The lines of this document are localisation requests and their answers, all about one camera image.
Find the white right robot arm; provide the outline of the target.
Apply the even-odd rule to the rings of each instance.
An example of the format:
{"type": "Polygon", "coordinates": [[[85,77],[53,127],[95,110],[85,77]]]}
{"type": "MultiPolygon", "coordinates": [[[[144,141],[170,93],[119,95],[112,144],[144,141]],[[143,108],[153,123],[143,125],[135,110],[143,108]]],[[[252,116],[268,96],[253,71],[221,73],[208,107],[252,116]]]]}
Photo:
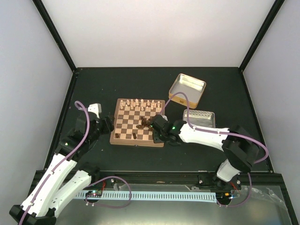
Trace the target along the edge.
{"type": "Polygon", "coordinates": [[[219,189],[228,186],[240,172],[251,172],[259,152],[259,145],[254,140],[233,133],[229,128],[201,127],[184,120],[171,123],[162,115],[154,116],[150,127],[156,132],[156,138],[170,145],[196,143],[224,152],[226,160],[213,177],[214,186],[219,189]]]}

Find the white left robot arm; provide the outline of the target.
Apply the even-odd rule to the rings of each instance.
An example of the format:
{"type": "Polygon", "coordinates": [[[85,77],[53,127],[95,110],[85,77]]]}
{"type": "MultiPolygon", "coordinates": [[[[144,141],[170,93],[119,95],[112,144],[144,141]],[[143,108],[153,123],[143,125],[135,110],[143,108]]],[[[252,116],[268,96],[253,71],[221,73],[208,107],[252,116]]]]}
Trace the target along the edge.
{"type": "Polygon", "coordinates": [[[10,216],[20,225],[53,225],[79,191],[87,186],[96,187],[101,180],[100,169],[90,163],[81,165],[66,184],[63,181],[99,137],[113,131],[113,122],[113,116],[78,118],[75,128],[60,140],[39,183],[22,204],[12,206],[10,216]]]}

